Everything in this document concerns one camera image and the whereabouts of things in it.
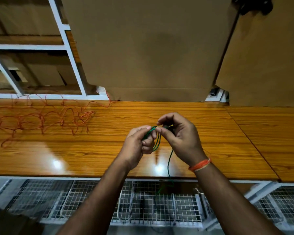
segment left hand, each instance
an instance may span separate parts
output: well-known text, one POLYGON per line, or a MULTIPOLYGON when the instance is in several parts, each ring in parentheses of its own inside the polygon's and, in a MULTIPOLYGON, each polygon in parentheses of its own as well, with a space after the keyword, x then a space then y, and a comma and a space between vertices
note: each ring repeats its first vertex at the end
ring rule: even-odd
POLYGON ((148 138, 143 140, 150 129, 151 126, 149 125, 140 126, 132 129, 126 136, 118 158, 126 163, 129 171, 137 166, 143 154, 152 153, 152 149, 155 145, 154 140, 157 138, 157 132, 153 130, 148 138))

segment forearm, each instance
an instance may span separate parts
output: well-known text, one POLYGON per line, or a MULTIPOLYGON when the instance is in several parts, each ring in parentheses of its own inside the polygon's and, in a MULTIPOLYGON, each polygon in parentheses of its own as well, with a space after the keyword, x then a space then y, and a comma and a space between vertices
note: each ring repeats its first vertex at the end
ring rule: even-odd
POLYGON ((283 234, 213 164, 195 174, 225 234, 283 234))
POLYGON ((106 234, 127 174, 126 165, 117 157, 89 197, 57 234, 106 234))

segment skin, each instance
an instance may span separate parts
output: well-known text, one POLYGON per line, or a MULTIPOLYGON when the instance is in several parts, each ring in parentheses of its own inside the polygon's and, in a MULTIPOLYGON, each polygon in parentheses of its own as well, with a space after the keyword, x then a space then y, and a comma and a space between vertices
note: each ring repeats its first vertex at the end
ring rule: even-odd
MULTIPOLYGON (((178 113, 165 114, 157 122, 159 126, 172 124, 174 133, 164 127, 157 127, 156 131, 169 142, 175 154, 189 166, 207 159, 194 124, 178 113)), ((143 154, 152 153, 156 132, 142 140, 150 128, 145 125, 129 132, 118 156, 58 235, 107 233, 127 174, 137 166, 143 154)), ((212 163, 195 175, 225 234, 283 234, 212 163)))

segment tangled orange wire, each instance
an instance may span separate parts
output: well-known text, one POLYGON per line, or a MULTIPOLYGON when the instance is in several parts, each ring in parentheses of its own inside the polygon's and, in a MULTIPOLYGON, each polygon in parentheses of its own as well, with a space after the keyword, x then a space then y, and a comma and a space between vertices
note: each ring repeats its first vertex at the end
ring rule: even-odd
POLYGON ((13 141, 13 138, 16 135, 17 130, 36 130, 36 129, 40 129, 41 130, 41 134, 44 134, 47 129, 51 128, 52 126, 55 125, 59 125, 59 126, 67 126, 68 128, 70 128, 72 135, 75 135, 78 132, 79 126, 85 125, 86 126, 86 132, 89 131, 88 129, 88 125, 87 122, 90 120, 90 118, 92 117, 93 114, 95 114, 94 111, 87 111, 85 112, 86 108, 91 104, 91 103, 96 103, 100 106, 103 106, 105 108, 108 108, 111 104, 111 100, 109 98, 109 95, 107 94, 108 98, 109 98, 109 105, 108 106, 104 106, 98 102, 95 101, 90 101, 88 102, 88 104, 85 107, 82 107, 80 105, 80 103, 77 100, 65 100, 62 96, 62 110, 58 111, 57 108, 54 105, 51 105, 47 102, 47 99, 43 99, 41 98, 38 94, 34 94, 37 95, 43 102, 43 107, 41 109, 38 109, 36 107, 33 106, 33 102, 31 100, 31 98, 29 97, 29 95, 27 95, 26 97, 26 106, 29 109, 33 109, 35 110, 35 112, 31 112, 28 114, 24 114, 24 115, 15 115, 13 113, 13 110, 15 109, 15 105, 18 103, 18 98, 17 99, 11 99, 12 100, 12 104, 11 106, 0 106, 0 109, 8 109, 12 115, 0 115, 0 130, 3 130, 5 133, 9 134, 10 136, 8 138, 6 138, 2 143, 1 143, 1 147, 4 146, 4 144, 6 142, 11 142, 13 141), (78 107, 76 106, 66 106, 65 102, 67 101, 75 101, 78 104, 78 107), (51 106, 53 108, 53 110, 48 111, 47 113, 43 113, 43 110, 47 107, 47 106, 51 106), (75 126, 75 128, 73 128, 66 120, 65 117, 69 114, 69 112, 72 113, 73 115, 73 124, 75 126), (49 114, 55 114, 59 117, 59 121, 50 125, 46 124, 46 116, 48 116, 49 114), (39 125, 37 125, 37 123, 35 121, 32 121, 30 118, 35 117, 39 119, 39 125), (13 118, 16 119, 16 126, 15 127, 6 127, 4 126, 4 122, 5 119, 8 118, 13 118), (24 124, 33 124, 34 127, 28 128, 25 127, 24 124))

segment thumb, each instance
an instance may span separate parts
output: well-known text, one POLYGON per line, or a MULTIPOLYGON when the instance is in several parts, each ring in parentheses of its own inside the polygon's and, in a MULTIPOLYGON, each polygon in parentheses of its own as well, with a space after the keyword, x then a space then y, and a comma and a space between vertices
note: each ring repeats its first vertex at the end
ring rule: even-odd
POLYGON ((169 144, 172 144, 176 140, 175 135, 164 127, 157 127, 156 131, 161 134, 161 136, 163 136, 169 142, 169 144))
POLYGON ((151 130, 150 126, 148 128, 142 128, 138 130, 135 134, 133 134, 133 137, 142 140, 144 136, 151 130))

